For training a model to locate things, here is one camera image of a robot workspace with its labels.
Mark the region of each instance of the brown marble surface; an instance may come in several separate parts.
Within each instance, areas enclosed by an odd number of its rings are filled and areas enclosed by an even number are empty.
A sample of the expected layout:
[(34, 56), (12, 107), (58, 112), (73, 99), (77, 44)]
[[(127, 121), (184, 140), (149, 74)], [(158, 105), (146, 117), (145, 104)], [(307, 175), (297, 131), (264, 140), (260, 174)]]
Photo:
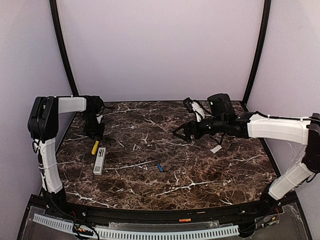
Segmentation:
[(258, 139), (226, 136), (213, 154), (217, 143), (208, 136), (192, 143), (174, 137), (173, 129), (195, 118), (181, 101), (105, 105), (115, 110), (103, 114), (102, 175), (93, 174), (94, 142), (84, 136), (79, 113), (57, 154), (68, 202), (133, 210), (218, 207), (258, 200), (276, 177)]

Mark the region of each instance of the yellow handle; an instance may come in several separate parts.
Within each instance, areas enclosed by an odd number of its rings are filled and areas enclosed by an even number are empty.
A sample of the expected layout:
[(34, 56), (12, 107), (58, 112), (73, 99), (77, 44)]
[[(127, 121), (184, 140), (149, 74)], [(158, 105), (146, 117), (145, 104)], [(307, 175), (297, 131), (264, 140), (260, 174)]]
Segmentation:
[(94, 144), (94, 146), (92, 148), (92, 152), (91, 152), (92, 155), (96, 154), (97, 149), (98, 149), (98, 144), (99, 144), (99, 141), (95, 141), (95, 144)]

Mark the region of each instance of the white wall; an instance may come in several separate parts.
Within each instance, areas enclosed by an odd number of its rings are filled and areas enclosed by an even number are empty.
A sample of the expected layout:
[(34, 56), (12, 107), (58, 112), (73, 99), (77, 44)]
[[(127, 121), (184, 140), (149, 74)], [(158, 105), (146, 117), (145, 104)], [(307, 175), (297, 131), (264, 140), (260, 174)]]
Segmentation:
[[(273, 0), (248, 108), (280, 116), (320, 113), (320, 1)], [(282, 173), (297, 144), (267, 141)], [(314, 240), (320, 240), (320, 177), (296, 191)]]
[[(0, 1), (0, 239), (17, 238), (41, 179), (27, 122), (37, 96), (70, 95), (49, 1)], [(61, 118), (58, 139), (70, 115)]]
[(80, 93), (105, 101), (243, 97), (263, 0), (60, 0)]

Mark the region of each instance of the blue object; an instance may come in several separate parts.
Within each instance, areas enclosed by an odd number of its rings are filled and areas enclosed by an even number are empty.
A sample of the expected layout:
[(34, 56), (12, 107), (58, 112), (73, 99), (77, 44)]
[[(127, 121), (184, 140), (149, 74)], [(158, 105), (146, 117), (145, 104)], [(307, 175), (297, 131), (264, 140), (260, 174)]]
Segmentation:
[(164, 171), (164, 169), (162, 168), (162, 166), (161, 166), (160, 164), (157, 164), (157, 166), (158, 166), (158, 169), (159, 169), (161, 172)]

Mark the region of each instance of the small white paper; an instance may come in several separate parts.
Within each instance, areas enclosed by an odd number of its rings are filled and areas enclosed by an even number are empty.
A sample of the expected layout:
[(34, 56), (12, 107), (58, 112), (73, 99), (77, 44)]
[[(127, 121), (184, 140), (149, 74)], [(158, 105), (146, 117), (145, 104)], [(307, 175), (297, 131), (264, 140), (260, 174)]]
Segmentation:
[(218, 152), (220, 149), (222, 149), (222, 146), (221, 146), (221, 145), (218, 145), (218, 146), (215, 146), (214, 148), (212, 148), (210, 151), (215, 154), (215, 153)]

